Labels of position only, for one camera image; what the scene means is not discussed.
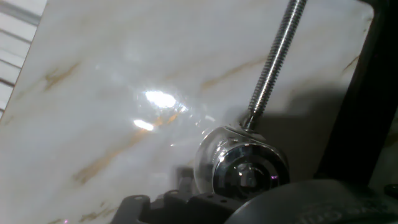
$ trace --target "metal screw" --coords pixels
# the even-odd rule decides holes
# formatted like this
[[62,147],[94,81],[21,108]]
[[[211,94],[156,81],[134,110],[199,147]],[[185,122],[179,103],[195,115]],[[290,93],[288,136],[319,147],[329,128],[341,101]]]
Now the metal screw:
[[254,129],[256,120],[262,115],[267,106],[306,3],[307,0],[289,1],[266,64],[262,69],[261,76],[252,95],[248,108],[249,117],[241,123],[242,128],[246,131]]

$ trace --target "black metal bracket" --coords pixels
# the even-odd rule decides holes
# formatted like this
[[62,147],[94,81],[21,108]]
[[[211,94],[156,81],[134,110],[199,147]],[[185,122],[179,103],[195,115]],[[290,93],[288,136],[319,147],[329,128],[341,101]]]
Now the black metal bracket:
[[111,223],[220,224],[244,203],[211,193],[192,195],[191,184],[192,178],[184,177],[180,190],[168,191],[152,203],[145,195],[126,197]]
[[398,1],[362,2],[374,19],[315,178],[368,185],[398,107]]

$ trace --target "marble slab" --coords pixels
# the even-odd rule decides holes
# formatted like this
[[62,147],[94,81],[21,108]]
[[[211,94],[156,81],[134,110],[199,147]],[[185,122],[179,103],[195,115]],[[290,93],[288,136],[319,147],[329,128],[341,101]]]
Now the marble slab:
[[[0,122],[0,223],[110,222],[245,111],[286,0],[50,0]],[[315,172],[373,18],[311,0],[260,131]]]

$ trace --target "white marble surface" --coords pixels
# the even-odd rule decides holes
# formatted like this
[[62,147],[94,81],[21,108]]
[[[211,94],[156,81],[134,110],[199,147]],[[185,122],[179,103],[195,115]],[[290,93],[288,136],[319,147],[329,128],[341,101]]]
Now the white marble surface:
[[[0,122],[0,223],[105,224],[175,187],[246,109],[286,4],[50,0]],[[308,2],[262,128],[293,180],[317,168],[372,17]]]

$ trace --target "black frame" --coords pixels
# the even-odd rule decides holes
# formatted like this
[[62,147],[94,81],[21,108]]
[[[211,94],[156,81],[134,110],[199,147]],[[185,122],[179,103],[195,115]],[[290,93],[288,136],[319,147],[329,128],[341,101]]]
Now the black frame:
[[315,177],[368,185],[398,107],[398,1],[362,2],[374,19]]

